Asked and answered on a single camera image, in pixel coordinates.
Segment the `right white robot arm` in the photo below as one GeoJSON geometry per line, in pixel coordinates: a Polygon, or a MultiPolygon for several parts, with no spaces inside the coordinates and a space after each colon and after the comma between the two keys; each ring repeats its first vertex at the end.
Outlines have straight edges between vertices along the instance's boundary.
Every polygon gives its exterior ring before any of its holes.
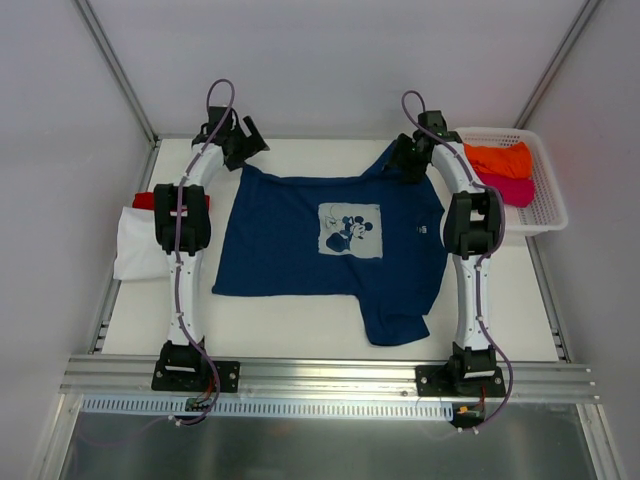
{"type": "Polygon", "coordinates": [[[447,363],[418,375],[420,395],[504,398],[508,384],[490,339],[488,274],[491,256],[504,239],[505,212],[499,193],[483,184],[466,158],[460,136],[439,110],[411,120],[416,130],[401,134],[391,165],[415,182],[433,166],[451,194],[442,229],[456,273],[458,324],[447,363]]]}

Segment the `navy blue t shirt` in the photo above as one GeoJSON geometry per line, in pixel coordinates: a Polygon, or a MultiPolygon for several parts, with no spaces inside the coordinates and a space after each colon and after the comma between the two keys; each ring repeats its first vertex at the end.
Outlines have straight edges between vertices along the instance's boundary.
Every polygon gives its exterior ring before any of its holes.
{"type": "Polygon", "coordinates": [[[444,208],[428,178],[407,183],[392,145],[361,175],[278,177],[243,169],[213,293],[353,296],[368,341],[399,346],[430,332],[448,254],[444,208]]]}

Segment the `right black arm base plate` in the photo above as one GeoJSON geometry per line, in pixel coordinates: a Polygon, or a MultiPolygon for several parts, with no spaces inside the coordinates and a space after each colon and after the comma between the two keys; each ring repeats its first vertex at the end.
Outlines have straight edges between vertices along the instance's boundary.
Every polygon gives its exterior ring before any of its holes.
{"type": "Polygon", "coordinates": [[[447,365],[418,365],[415,368],[419,397],[488,397],[504,398],[506,383],[500,368],[489,376],[463,378],[447,365]]]}

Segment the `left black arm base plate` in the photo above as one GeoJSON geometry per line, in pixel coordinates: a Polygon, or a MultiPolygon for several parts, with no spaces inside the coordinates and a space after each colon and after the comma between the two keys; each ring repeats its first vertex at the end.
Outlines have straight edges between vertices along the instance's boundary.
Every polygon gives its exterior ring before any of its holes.
{"type": "Polygon", "coordinates": [[[211,366],[203,359],[185,365],[158,361],[151,380],[151,389],[160,392],[236,393],[240,379],[240,363],[218,361],[216,367],[220,387],[217,387],[211,366]]]}

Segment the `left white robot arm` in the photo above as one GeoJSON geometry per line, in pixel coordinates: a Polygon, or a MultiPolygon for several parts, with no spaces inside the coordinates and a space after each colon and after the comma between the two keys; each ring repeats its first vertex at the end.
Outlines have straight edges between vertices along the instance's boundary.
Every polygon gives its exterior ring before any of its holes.
{"type": "Polygon", "coordinates": [[[199,305],[201,268],[212,236],[205,187],[221,169],[240,169],[269,149],[251,117],[240,119],[230,106],[208,107],[207,114],[184,172],[153,190],[155,238],[166,255],[171,288],[171,319],[154,367],[154,391],[217,390],[199,305]]]}

